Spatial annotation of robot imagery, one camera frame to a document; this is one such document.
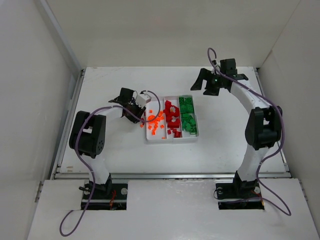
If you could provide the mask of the orange dome lego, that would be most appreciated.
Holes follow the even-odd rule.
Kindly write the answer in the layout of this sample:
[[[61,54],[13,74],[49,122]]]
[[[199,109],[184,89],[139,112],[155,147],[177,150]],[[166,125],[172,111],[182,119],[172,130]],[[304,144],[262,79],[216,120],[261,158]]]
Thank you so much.
[[[147,122],[148,122],[148,123],[151,123],[151,122],[155,121],[156,119],[157,119],[157,117],[156,117],[155,115],[150,115],[150,116],[148,117],[148,119],[147,119]]]

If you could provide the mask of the red flower print lego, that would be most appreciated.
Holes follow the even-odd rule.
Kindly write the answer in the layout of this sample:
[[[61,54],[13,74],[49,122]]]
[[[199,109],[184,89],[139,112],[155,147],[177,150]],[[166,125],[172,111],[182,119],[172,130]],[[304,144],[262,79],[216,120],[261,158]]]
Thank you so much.
[[[178,118],[180,116],[180,109],[173,105],[171,101],[166,100],[164,103],[165,119],[167,122],[171,121],[173,118]]]

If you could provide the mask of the red arch lego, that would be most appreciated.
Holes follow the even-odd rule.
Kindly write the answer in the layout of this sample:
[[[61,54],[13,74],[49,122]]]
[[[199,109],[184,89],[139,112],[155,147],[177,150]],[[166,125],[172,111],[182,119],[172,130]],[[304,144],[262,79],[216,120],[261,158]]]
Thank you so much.
[[[180,120],[177,118],[177,119],[175,119],[174,121],[170,121],[170,122],[168,122],[167,123],[167,127],[168,128],[179,128],[180,127],[180,125],[181,125],[181,122],[180,122]]]

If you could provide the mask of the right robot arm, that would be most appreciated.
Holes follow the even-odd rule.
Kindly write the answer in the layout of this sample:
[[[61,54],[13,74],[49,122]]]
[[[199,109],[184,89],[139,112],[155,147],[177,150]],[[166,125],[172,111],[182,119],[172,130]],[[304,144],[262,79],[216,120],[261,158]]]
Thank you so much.
[[[247,148],[242,164],[231,183],[216,184],[217,198],[253,198],[260,187],[258,178],[263,160],[282,135],[282,109],[273,106],[252,89],[249,78],[238,73],[233,58],[221,60],[214,70],[201,68],[190,89],[201,90],[203,81],[206,81],[204,95],[218,96],[220,89],[226,89],[238,99],[249,115],[244,131]]]

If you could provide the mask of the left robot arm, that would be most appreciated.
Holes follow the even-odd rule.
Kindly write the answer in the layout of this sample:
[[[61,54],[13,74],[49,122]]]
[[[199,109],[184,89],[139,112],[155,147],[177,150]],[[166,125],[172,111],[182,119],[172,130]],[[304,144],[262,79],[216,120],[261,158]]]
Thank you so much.
[[[151,96],[145,91],[135,94],[132,89],[123,87],[119,96],[108,101],[110,105],[100,107],[93,113],[83,110],[76,113],[69,147],[89,169],[89,184],[84,191],[94,194],[109,194],[112,191],[111,174],[102,156],[107,124],[122,117],[134,124],[139,123],[150,101]]]

